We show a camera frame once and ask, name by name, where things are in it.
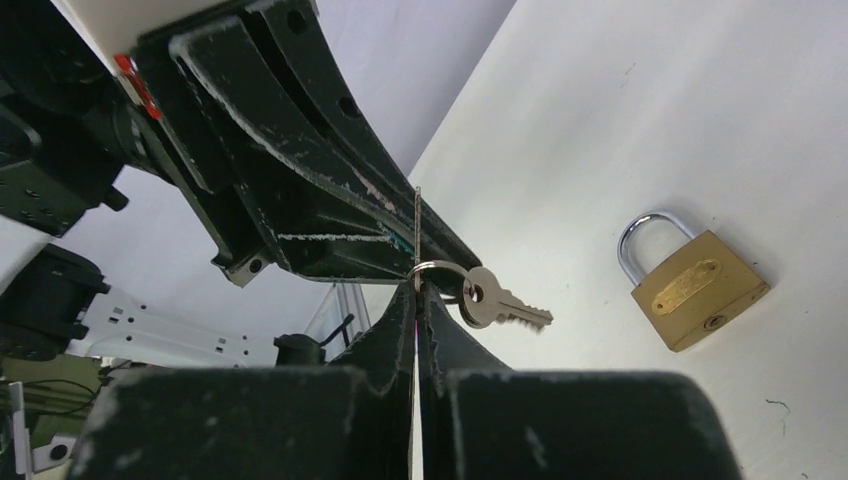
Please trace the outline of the large brass padlock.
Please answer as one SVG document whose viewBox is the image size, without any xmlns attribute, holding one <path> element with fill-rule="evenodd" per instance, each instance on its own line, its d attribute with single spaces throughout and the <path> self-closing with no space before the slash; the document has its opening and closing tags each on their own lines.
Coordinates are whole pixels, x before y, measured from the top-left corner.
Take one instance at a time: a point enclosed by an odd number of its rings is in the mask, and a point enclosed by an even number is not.
<svg viewBox="0 0 848 480">
<path fill-rule="evenodd" d="M 674 226 L 687 242 L 646 271 L 633 255 L 631 241 L 653 221 Z M 633 300 L 675 353 L 718 331 L 771 290 L 714 232 L 698 231 L 670 211 L 654 210 L 634 218 L 620 235 L 617 259 L 633 285 Z"/>
</svg>

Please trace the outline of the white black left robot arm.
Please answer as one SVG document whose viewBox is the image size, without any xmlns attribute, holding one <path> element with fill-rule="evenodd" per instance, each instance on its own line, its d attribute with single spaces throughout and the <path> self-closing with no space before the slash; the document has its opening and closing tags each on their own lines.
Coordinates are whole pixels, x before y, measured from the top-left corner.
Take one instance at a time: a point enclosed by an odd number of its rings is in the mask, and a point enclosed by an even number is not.
<svg viewBox="0 0 848 480">
<path fill-rule="evenodd" d="M 54 245 L 120 211 L 134 167 L 175 186 L 244 286 L 275 265 L 317 282 L 398 284 L 479 258 L 391 159 L 310 1 L 223 1 L 152 28 L 104 65 L 50 1 L 1 5 L 1 353 L 174 367 L 273 364 L 277 339 L 167 317 Z"/>
</svg>

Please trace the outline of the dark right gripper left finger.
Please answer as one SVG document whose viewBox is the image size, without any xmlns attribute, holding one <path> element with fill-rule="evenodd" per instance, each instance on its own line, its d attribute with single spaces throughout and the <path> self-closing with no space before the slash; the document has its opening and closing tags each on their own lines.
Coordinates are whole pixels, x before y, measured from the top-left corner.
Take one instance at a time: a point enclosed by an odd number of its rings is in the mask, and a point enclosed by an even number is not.
<svg viewBox="0 0 848 480">
<path fill-rule="evenodd" d="M 323 366 L 136 370 L 90 414 L 72 479 L 407 479 L 416 294 Z"/>
</svg>

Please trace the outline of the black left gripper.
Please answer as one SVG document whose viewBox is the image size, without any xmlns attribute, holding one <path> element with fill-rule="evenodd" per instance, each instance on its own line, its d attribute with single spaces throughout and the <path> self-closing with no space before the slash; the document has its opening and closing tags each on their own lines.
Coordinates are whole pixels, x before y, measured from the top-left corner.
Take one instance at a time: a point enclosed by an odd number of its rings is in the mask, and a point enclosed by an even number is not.
<svg viewBox="0 0 848 480">
<path fill-rule="evenodd" d="M 244 287 L 265 268 L 389 284 L 415 265 L 414 193 L 359 109 L 306 1 L 258 1 L 115 57 L 161 168 Z M 421 260 L 480 265 L 423 202 Z"/>
</svg>

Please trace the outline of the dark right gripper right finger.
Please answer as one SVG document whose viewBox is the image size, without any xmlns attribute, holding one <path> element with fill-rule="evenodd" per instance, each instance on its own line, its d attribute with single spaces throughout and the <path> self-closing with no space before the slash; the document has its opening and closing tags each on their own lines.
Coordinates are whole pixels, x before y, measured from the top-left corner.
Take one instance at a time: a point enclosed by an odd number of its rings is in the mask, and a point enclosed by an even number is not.
<svg viewBox="0 0 848 480">
<path fill-rule="evenodd" d="M 662 371 L 516 371 L 467 333 L 438 291 L 417 296 L 428 479 L 737 479 L 718 415 Z"/>
</svg>

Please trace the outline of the silver key bunch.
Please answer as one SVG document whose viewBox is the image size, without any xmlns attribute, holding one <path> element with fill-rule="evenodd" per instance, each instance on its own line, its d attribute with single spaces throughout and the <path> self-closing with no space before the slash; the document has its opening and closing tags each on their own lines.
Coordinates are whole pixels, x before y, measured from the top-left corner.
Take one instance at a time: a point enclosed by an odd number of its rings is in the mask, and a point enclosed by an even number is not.
<svg viewBox="0 0 848 480">
<path fill-rule="evenodd" d="M 414 249 L 415 265 L 407 274 L 414 281 L 417 292 L 421 290 L 421 272 L 442 269 L 457 274 L 463 280 L 457 302 L 465 323 L 475 329 L 485 329 L 492 323 L 518 322 L 536 332 L 541 332 L 553 322 L 550 311 L 526 304 L 510 290 L 501 286 L 496 275 L 486 267 L 470 270 L 447 260 L 422 261 L 423 200 L 421 188 L 414 188 Z"/>
</svg>

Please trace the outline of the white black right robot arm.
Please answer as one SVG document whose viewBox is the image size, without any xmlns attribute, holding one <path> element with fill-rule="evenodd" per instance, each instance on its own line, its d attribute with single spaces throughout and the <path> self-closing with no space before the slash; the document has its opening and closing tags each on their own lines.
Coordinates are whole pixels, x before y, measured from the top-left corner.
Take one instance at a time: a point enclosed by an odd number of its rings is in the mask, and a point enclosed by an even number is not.
<svg viewBox="0 0 848 480">
<path fill-rule="evenodd" d="M 515 371 L 402 283 L 327 363 L 309 341 L 239 338 L 112 290 L 82 356 L 137 361 L 84 427 L 74 479 L 737 479 L 708 398 L 657 371 Z"/>
</svg>

